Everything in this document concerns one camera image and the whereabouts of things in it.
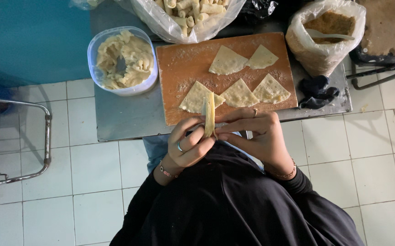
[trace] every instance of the blue wall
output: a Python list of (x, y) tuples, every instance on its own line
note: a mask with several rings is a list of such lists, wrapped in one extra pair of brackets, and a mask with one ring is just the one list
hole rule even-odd
[(89, 11), (69, 0), (0, 0), (0, 84), (19, 86), (90, 77)]

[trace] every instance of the tiled floor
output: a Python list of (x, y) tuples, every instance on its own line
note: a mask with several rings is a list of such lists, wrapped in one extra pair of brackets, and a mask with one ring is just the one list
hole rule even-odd
[[(349, 87), (353, 112), (283, 123), (284, 139), (314, 189), (353, 218), (367, 245), (395, 245), (395, 81)], [(90, 79), (20, 87), (18, 96), (52, 111), (52, 164), (0, 186), (0, 245), (106, 246), (147, 176), (142, 141), (97, 142)], [(2, 116), (0, 172), (40, 170), (43, 132), (40, 109)]]

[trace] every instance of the black sleeve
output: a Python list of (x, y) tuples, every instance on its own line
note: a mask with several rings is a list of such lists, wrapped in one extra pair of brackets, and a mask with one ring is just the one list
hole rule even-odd
[(310, 180), (301, 170), (297, 169), (293, 179), (277, 180), (277, 182), (287, 190), (298, 205), (317, 242), (330, 242), (333, 245), (364, 245), (351, 217), (343, 209), (315, 192)]
[(155, 181), (152, 171), (130, 201), (123, 227), (117, 232), (110, 246), (127, 245), (135, 237), (143, 226), (153, 201), (163, 188), (164, 186)]

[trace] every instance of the hand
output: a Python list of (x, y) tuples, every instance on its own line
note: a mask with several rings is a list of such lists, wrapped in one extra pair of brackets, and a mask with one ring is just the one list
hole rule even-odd
[[(187, 131), (203, 122), (205, 122), (205, 116), (193, 116), (184, 119), (176, 125), (170, 134), (168, 138), (168, 154), (160, 165), (172, 176), (179, 175), (184, 168), (196, 164), (213, 147), (216, 141), (214, 137), (208, 137), (201, 141), (205, 133), (205, 128), (202, 125), (185, 137)], [(173, 178), (157, 170), (155, 170), (154, 176), (155, 180), (161, 185), (167, 185), (173, 180)]]
[[(242, 108), (216, 117), (216, 123), (229, 123), (216, 128), (219, 140), (227, 141), (256, 157), (263, 162), (264, 169), (268, 172), (275, 172), (279, 175), (292, 173), (294, 164), (285, 147), (277, 113), (258, 110), (255, 118), (254, 115), (254, 109)], [(232, 133), (236, 131), (252, 131), (253, 138), (248, 140)], [(292, 179), (295, 174), (296, 170), (293, 175), (285, 179)]]

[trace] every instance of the light blue pants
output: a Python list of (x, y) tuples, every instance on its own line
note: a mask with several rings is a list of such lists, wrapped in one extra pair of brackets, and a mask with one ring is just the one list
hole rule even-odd
[[(237, 134), (238, 136), (241, 136), (239, 132), (233, 132), (234, 134)], [(170, 137), (170, 134), (166, 135), (156, 135), (156, 136), (150, 136), (150, 137), (143, 137), (143, 143), (146, 148), (147, 156), (149, 157), (149, 163), (147, 164), (147, 170), (152, 172), (152, 170), (159, 164), (159, 162), (164, 158), (164, 156), (168, 152), (168, 137)], [(232, 148), (235, 148), (236, 150), (240, 151), (241, 153), (245, 154), (247, 157), (249, 157), (251, 160), (253, 160), (252, 156), (250, 154), (247, 154), (243, 150), (235, 147), (234, 145), (226, 142), (226, 141), (219, 141), (222, 142), (223, 144), (230, 146)]]

